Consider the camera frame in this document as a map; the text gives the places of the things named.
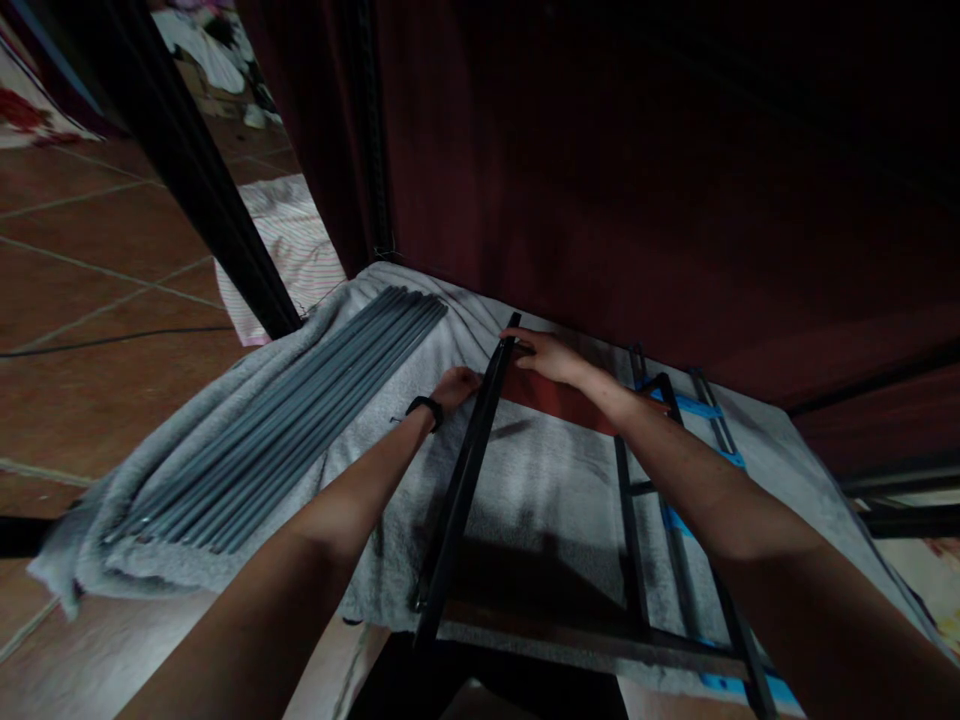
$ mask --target person's hand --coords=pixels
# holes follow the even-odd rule
[[[517,367],[536,370],[545,378],[554,382],[576,385],[590,363],[568,348],[552,333],[541,333],[524,328],[507,328],[500,333],[501,338],[515,337],[520,347],[532,350],[517,360]]]
[[[455,367],[447,370],[437,387],[430,393],[430,399],[440,403],[443,416],[450,417],[480,387],[481,376],[467,367]]]

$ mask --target bundle of rods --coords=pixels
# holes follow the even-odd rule
[[[446,313],[391,287],[301,357],[106,539],[233,553]]]

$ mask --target terracotta tile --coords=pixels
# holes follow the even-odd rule
[[[29,562],[0,560],[0,647],[5,647],[53,599],[42,584],[27,575]]]
[[[54,148],[4,150],[0,163],[0,213],[89,195],[131,181],[129,175]]]
[[[0,470],[0,515],[56,520],[86,491],[79,485]]]
[[[0,665],[10,718],[110,718],[130,700],[213,603],[83,598],[68,623],[59,609]]]
[[[303,172],[300,169],[300,163],[297,162],[297,156],[294,154],[293,148],[270,153],[269,155],[262,155],[257,158],[257,161],[265,162],[268,165],[283,170],[287,175],[299,175]]]
[[[0,235],[147,281],[209,253],[170,193],[152,184],[0,220]]]
[[[140,285],[0,242],[0,350],[43,337]]]
[[[163,283],[163,286],[179,290],[187,295],[193,295],[201,300],[223,305],[223,300],[220,298],[220,288],[217,286],[213,258],[209,258],[207,262],[170,278]]]
[[[154,180],[157,177],[157,171],[153,169],[153,164],[146,153],[132,138],[106,142],[78,142],[64,145],[61,149],[96,160],[117,170],[123,170],[143,180]]]
[[[230,170],[230,175],[233,176],[233,181],[238,187],[258,180],[273,180],[287,174],[283,170],[264,165],[256,160],[231,160],[227,163],[227,169]]]
[[[261,155],[290,145],[287,134],[270,124],[263,130],[248,128],[239,120],[204,117],[213,141],[225,159],[245,155]]]
[[[223,310],[150,290],[57,336],[69,344],[146,330],[230,327]],[[246,354],[232,330],[157,335],[0,366],[0,455],[100,477]]]

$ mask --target dark red fabric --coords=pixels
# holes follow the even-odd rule
[[[237,0],[243,26],[347,277],[373,255],[349,55],[336,0]]]
[[[339,20],[261,4],[245,23],[353,275],[372,243]],[[566,6],[373,4],[398,262],[784,407],[960,333],[960,222],[862,158]],[[848,127],[960,158],[942,18],[678,7]],[[918,382],[798,425],[834,469],[955,447],[960,410],[929,398],[956,374]]]
[[[960,333],[935,202],[608,27],[468,5],[378,4],[402,262],[782,406]],[[909,401],[808,438],[866,466],[960,425]]]

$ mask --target striped towel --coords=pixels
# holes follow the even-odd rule
[[[240,188],[240,197],[287,286],[294,307],[301,316],[306,315],[346,276],[303,175],[244,185]],[[270,336],[220,263],[217,263],[217,284],[240,342],[245,346],[270,342]]]

